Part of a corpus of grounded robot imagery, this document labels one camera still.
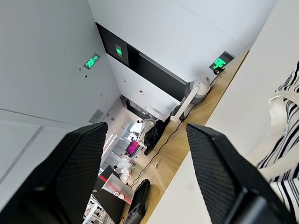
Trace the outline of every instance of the white bag strap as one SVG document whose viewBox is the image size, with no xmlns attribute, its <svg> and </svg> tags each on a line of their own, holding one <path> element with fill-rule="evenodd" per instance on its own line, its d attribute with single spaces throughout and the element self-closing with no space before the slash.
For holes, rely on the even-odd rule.
<svg viewBox="0 0 299 224">
<path fill-rule="evenodd" d="M 271 166 L 259 169 L 259 171 L 267 181 L 270 181 L 271 178 L 283 175 L 285 172 L 296 167 L 299 162 L 298 158 L 299 144 L 296 144 L 290 149 L 290 151 L 285 156 L 277 160 Z"/>
<path fill-rule="evenodd" d="M 271 117 L 270 131 L 265 140 L 246 157 L 254 166 L 257 166 L 258 163 L 273 150 L 287 125 L 287 115 L 283 98 L 299 105 L 299 93 L 293 91 L 277 91 L 274 93 L 273 97 L 269 100 Z"/>
<path fill-rule="evenodd" d="M 266 140 L 262 142 L 249 157 L 246 158 L 255 166 L 263 158 L 265 158 L 271 150 L 273 150 L 274 145 L 281 137 L 281 133 L 287 125 L 287 116 L 283 98 L 299 105 L 299 93 L 293 91 L 277 91 L 274 93 L 273 97 L 269 100 L 271 116 L 270 132 Z M 298 164 L 298 158 L 299 144 L 293 146 L 285 156 L 277 160 L 274 164 L 266 168 L 262 168 L 259 171 L 264 178 L 269 181 L 271 178 L 283 175 L 293 167 L 296 167 Z"/>
</svg>

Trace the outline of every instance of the wooden desk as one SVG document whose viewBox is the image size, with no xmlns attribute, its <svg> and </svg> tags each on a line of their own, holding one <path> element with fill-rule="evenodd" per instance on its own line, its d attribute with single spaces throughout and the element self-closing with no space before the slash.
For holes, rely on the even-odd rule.
<svg viewBox="0 0 299 224">
<path fill-rule="evenodd" d="M 170 137 L 168 143 L 161 149 L 160 153 L 156 156 L 151 165 L 149 165 L 149 167 L 143 172 L 138 183 L 134 185 L 133 189 L 136 189 L 143 179 L 149 179 L 151 183 L 146 201 L 147 212 L 141 221 L 141 224 L 147 223 L 150 215 L 159 203 L 162 195 L 172 181 L 178 168 L 182 164 L 187 153 L 190 151 L 187 134 L 185 131 L 186 124 L 206 124 L 246 56 L 247 54 L 240 59 L 233 60 L 231 64 L 220 74 L 220 76 L 213 83 L 213 87 L 205 100 L 193 109 L 188 118 L 183 122 L 183 124 L 180 125 L 177 132 Z M 169 123 L 160 141 L 148 156 L 145 156 L 143 151 L 137 155 L 138 158 L 135 158 L 135 161 L 138 163 L 138 165 L 128 180 L 129 184 L 132 184 L 133 180 L 137 178 L 140 171 L 158 152 L 159 148 L 167 141 L 167 138 L 175 131 L 178 125 L 179 123 Z M 123 212 L 125 219 L 127 218 L 128 210 L 129 205 L 126 204 Z"/>
</svg>

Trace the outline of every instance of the air vent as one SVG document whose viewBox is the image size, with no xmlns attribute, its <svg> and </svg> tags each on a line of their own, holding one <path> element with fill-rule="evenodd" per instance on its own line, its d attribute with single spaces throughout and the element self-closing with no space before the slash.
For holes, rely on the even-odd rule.
<svg viewBox="0 0 299 224">
<path fill-rule="evenodd" d="M 96 124 L 99 123 L 101 117 L 103 116 L 103 112 L 100 110 L 97 110 L 92 118 L 90 118 L 89 123 Z"/>
</svg>

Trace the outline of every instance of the green exit sign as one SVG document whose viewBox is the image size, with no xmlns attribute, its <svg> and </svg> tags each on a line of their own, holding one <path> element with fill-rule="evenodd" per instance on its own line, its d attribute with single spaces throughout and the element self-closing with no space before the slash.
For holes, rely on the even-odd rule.
<svg viewBox="0 0 299 224">
<path fill-rule="evenodd" d="M 211 65 L 210 69 L 214 70 L 217 68 L 224 68 L 228 63 L 230 63 L 235 57 L 232 56 L 230 53 L 224 51 L 222 55 L 220 55 Z"/>
<path fill-rule="evenodd" d="M 117 56 L 122 58 L 121 46 L 119 46 L 119 45 L 116 44 L 115 48 L 116 48 L 116 54 L 117 54 Z"/>
<path fill-rule="evenodd" d="M 85 68 L 87 68 L 88 70 L 90 70 L 94 64 L 100 59 L 100 56 L 97 54 L 94 54 L 89 60 L 88 62 L 86 62 L 83 66 Z"/>
</svg>

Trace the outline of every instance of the light strip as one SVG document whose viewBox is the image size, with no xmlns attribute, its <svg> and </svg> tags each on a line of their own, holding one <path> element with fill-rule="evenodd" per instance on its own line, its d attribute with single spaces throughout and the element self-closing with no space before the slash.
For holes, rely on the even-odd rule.
<svg viewBox="0 0 299 224">
<path fill-rule="evenodd" d="M 111 146 L 112 142 L 116 139 L 116 137 L 117 137 L 117 134 L 114 136 L 113 140 L 109 143 L 109 145 L 107 146 L 107 148 L 105 149 L 103 154 L 105 154 L 105 152 L 109 149 L 109 147 Z"/>
<path fill-rule="evenodd" d="M 104 144 L 104 147 L 107 145 L 107 143 L 110 141 L 110 139 L 112 138 L 113 134 L 111 134 L 111 136 L 109 137 L 109 139 L 106 141 L 106 143 Z"/>
</svg>

